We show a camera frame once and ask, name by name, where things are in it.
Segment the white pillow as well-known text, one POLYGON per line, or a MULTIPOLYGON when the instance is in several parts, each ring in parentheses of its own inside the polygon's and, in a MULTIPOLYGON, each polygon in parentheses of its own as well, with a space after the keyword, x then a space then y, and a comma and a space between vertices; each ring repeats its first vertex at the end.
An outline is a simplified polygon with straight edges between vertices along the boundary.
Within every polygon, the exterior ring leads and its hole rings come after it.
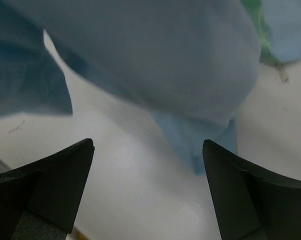
MULTIPOLYGON (((0 159, 17 168, 91 138, 95 152, 76 217, 92 240, 218 240, 207 179, 179 160, 148 112, 75 75, 48 36, 64 71, 71 117, 19 114, 0 118, 0 159)), ((236 117, 237 153, 301 180, 301 61, 259 79, 236 117)))

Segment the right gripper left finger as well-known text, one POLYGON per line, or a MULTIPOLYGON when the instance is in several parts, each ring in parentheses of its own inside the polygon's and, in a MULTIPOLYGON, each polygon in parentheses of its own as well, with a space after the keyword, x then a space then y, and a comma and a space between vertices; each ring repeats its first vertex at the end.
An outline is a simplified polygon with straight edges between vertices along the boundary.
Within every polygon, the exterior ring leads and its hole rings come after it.
POLYGON ((86 138, 15 169, 0 160, 0 240, 65 240, 94 151, 93 140, 86 138))

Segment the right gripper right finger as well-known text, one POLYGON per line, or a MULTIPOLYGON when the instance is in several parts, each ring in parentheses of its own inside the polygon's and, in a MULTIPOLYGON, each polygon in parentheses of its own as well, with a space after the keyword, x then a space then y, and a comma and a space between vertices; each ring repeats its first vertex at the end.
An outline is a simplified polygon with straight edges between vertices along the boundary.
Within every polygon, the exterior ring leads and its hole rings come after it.
POLYGON ((301 240, 301 181, 243 159, 212 140, 203 160, 221 239, 301 240))

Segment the light blue pillowcase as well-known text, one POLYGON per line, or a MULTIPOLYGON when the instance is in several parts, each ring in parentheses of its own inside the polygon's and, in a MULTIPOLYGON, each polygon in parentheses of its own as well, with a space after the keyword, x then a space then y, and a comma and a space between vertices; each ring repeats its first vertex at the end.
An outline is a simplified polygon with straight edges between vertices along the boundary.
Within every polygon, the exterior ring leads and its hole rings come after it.
POLYGON ((202 175, 204 140, 236 151, 258 64, 301 59, 301 0, 0 0, 0 117, 72 114, 45 34, 75 73, 150 110, 202 175))

